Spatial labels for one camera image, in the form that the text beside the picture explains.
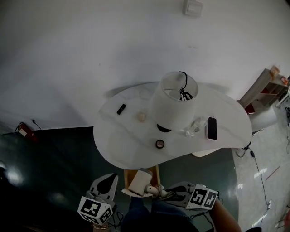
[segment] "black cable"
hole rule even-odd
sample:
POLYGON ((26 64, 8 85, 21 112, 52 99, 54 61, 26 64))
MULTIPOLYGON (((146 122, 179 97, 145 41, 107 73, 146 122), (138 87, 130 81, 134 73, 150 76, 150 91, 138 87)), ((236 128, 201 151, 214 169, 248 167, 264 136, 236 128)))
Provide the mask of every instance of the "black cable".
POLYGON ((193 99, 193 96, 189 92, 184 92, 184 89, 187 86, 187 74, 186 74, 186 72, 182 72, 182 71, 180 71, 180 73, 185 74, 185 86, 180 89, 180 99, 179 100, 182 100, 182 98, 184 101, 193 99))
POLYGON ((124 218, 124 215, 122 213, 120 213, 119 211, 116 211, 115 213, 112 215, 114 224, 112 224, 110 222, 108 222, 108 224, 109 224, 110 227, 114 227, 116 229, 117 227, 119 227, 122 224, 122 220, 124 218), (115 213, 116 213, 116 215, 118 217, 118 220, 119 220, 118 224, 116 224, 116 221, 115 221, 115 218, 114 218, 114 214, 115 213))
POLYGON ((220 197, 220 195, 219 195, 219 191, 217 192, 217 198, 218 198, 218 200, 222 200, 222 205, 223 205, 224 200, 223 200, 223 198, 220 197))
POLYGON ((267 210, 266 210, 266 212, 264 213, 264 215, 263 215, 263 217, 262 217, 262 220, 261 220, 261 229, 262 229, 262 223, 263 223, 263 220, 264 220, 264 217, 265 217, 265 214, 268 212, 268 208, 267 208, 267 210))
POLYGON ((243 154, 242 156, 239 156, 239 155, 237 154, 238 157, 242 158, 242 157, 245 155, 246 150, 245 150, 245 149, 243 149, 243 150, 244 150, 244 154, 243 154))
POLYGON ((288 140, 288 144, 286 146, 286 151, 287 151, 287 154, 289 154, 289 144, 290 144, 290 137, 287 136, 287 140, 288 140))
POLYGON ((36 126, 38 126, 34 119, 32 120, 32 123, 34 123, 36 126))
POLYGON ((260 177, 261 177, 261 181, 262 181, 262 185, 263 185, 263 190, 264 190, 264 196, 265 196, 265 202, 266 202, 266 206, 268 207, 268 202, 267 202, 267 199, 266 199, 266 192, 265 192, 265 186, 264 186, 264 182, 263 182, 263 178, 262 178, 262 173, 260 172, 259 170, 259 167, 258 167, 258 164, 257 164, 257 160, 254 156, 254 159, 255 159, 255 163, 256 163, 256 166, 257 166, 257 169, 258 169, 258 172, 261 174, 260 177))
POLYGON ((203 214, 203 216, 206 218, 206 220, 211 224, 211 226, 212 226, 212 229, 213 229, 213 224, 212 224, 212 222, 208 219, 208 217, 205 215, 205 214, 203 214))
POLYGON ((194 218, 203 215, 203 216, 206 218, 206 220, 211 224, 211 226, 212 226, 211 230, 213 230, 213 229, 214 229, 213 224, 212 224, 212 222, 208 219, 208 217, 206 216, 207 213, 209 213, 209 211, 202 212, 202 213, 199 213, 199 214, 193 214, 193 215, 190 216, 190 218, 193 220, 194 218))

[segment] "jeans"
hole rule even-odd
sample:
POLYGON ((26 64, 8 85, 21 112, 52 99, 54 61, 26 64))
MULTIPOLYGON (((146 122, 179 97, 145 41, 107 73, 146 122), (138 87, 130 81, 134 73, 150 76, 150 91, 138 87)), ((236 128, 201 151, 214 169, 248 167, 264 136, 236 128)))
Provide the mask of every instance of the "jeans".
MULTIPOLYGON (((152 203, 151 213, 161 213, 168 215, 175 215, 186 217, 189 222, 191 222, 190 218, 182 212, 180 209, 173 205, 169 205, 162 200, 155 200, 152 203)), ((143 218, 149 216, 148 209, 144 206, 142 198, 134 198, 132 197, 131 203, 129 206, 129 212, 124 216, 122 224, 129 222, 130 220, 143 218)))

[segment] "red fire extinguisher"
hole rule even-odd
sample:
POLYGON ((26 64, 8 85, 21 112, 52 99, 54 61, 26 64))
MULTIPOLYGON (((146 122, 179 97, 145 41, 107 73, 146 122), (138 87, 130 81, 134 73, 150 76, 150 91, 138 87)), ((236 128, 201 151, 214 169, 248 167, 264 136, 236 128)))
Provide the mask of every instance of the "red fire extinguisher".
POLYGON ((17 126, 16 131, 18 131, 20 134, 22 134, 25 138, 27 138, 33 142, 38 142, 38 138, 36 137, 36 135, 24 122, 21 122, 17 126))

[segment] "light switch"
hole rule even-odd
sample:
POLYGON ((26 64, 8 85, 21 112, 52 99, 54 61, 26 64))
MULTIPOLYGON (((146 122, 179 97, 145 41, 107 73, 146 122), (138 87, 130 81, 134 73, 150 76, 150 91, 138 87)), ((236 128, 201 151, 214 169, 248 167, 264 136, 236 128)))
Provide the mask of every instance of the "light switch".
POLYGON ((195 0, 184 0, 183 14, 194 17, 200 17, 203 10, 203 4, 195 0))

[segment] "black phone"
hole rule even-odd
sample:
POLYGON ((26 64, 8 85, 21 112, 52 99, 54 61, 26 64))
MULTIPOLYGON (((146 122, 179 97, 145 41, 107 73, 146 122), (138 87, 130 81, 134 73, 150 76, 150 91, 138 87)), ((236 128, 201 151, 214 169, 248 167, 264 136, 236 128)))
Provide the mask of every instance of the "black phone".
POLYGON ((215 118, 208 118, 207 138, 209 140, 217 140, 217 120, 215 118))

